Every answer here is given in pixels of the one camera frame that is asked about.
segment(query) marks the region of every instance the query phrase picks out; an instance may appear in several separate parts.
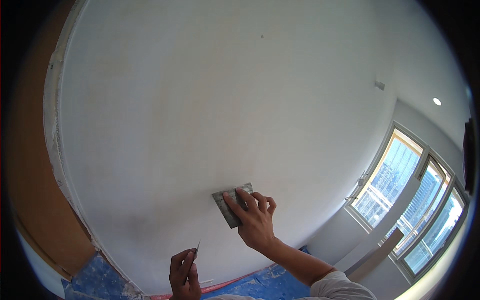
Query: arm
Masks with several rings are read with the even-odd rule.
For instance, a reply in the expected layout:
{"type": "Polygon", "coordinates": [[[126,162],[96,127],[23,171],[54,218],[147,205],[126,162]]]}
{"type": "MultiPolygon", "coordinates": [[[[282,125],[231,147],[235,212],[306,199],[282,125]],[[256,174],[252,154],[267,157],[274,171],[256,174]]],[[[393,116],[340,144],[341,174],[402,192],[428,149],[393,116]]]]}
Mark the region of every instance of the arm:
{"type": "Polygon", "coordinates": [[[223,198],[242,221],[243,225],[239,226],[239,235],[247,246],[281,265],[296,279],[308,286],[322,279],[328,273],[337,271],[326,262],[294,249],[275,237],[272,215],[276,204],[273,198],[264,197],[258,192],[250,195],[242,189],[237,189],[237,193],[247,203],[248,211],[244,211],[227,193],[223,194],[223,198]]]}

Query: protective floor covering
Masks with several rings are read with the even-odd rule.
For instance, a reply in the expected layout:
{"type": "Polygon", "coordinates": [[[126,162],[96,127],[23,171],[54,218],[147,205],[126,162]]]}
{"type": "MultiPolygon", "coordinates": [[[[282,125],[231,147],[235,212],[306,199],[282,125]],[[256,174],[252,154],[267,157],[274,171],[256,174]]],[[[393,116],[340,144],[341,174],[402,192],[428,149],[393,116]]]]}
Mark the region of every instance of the protective floor covering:
{"type": "MultiPolygon", "coordinates": [[[[306,246],[301,250],[308,253],[306,246]]],[[[66,300],[149,299],[136,293],[100,254],[95,255],[88,265],[72,278],[72,282],[62,280],[62,284],[66,300]]],[[[201,299],[222,294],[252,296],[267,300],[291,300],[309,296],[310,288],[295,279],[284,268],[274,264],[223,288],[205,293],[201,299]]]]}

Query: plaster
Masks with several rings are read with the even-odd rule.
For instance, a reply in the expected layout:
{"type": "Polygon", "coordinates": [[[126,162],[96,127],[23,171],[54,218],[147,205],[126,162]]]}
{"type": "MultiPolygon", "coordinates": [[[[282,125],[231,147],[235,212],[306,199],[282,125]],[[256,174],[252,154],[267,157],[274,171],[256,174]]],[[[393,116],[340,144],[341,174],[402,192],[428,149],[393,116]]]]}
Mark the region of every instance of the plaster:
{"type": "Polygon", "coordinates": [[[200,238],[205,286],[271,264],[213,192],[272,196],[293,247],[341,206],[395,104],[377,24],[371,1],[86,3],[60,78],[63,171],[128,280],[169,293],[170,257],[200,238]]]}

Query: window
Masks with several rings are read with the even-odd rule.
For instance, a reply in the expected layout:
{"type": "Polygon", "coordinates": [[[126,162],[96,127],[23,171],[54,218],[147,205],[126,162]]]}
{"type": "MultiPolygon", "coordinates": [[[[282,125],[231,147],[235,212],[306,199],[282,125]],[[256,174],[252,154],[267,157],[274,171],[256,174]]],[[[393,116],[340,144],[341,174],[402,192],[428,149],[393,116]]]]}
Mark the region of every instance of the window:
{"type": "Polygon", "coordinates": [[[375,228],[395,203],[418,164],[423,149],[397,128],[365,187],[352,206],[375,228]]]}
{"type": "Polygon", "coordinates": [[[345,208],[370,233],[395,204],[410,177],[420,186],[384,240],[399,228],[404,234],[391,253],[411,281],[442,255],[463,220],[465,197],[456,175],[418,138],[394,123],[371,174],[357,187],[345,208]]]}

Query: wooden board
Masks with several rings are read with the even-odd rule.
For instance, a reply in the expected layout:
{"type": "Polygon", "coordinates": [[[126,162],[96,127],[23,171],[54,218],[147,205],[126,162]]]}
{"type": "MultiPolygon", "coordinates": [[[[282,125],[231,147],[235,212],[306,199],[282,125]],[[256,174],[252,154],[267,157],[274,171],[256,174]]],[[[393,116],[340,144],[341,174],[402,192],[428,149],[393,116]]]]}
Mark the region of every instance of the wooden board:
{"type": "Polygon", "coordinates": [[[62,269],[59,265],[57,265],[53,259],[48,256],[48,254],[43,251],[43,249],[37,244],[37,242],[32,238],[30,233],[25,229],[25,226],[20,222],[17,216],[13,218],[15,222],[15,227],[17,227],[18,231],[25,239],[25,241],[32,247],[32,249],[40,256],[44,262],[46,262],[52,269],[57,271],[58,274],[65,277],[67,280],[72,281],[72,276],[68,274],[64,269],[62,269]]]}
{"type": "Polygon", "coordinates": [[[403,237],[403,233],[400,229],[396,228],[390,237],[387,238],[385,243],[383,243],[380,248],[378,248],[367,261],[365,261],[358,269],[354,270],[348,278],[354,282],[360,282],[364,279],[371,271],[373,271],[395,248],[395,246],[400,242],[403,237]]]}
{"type": "Polygon", "coordinates": [[[38,246],[74,276],[95,248],[53,177],[42,106],[48,62],[73,3],[59,5],[25,57],[12,95],[5,166],[9,196],[21,223],[38,246]]]}

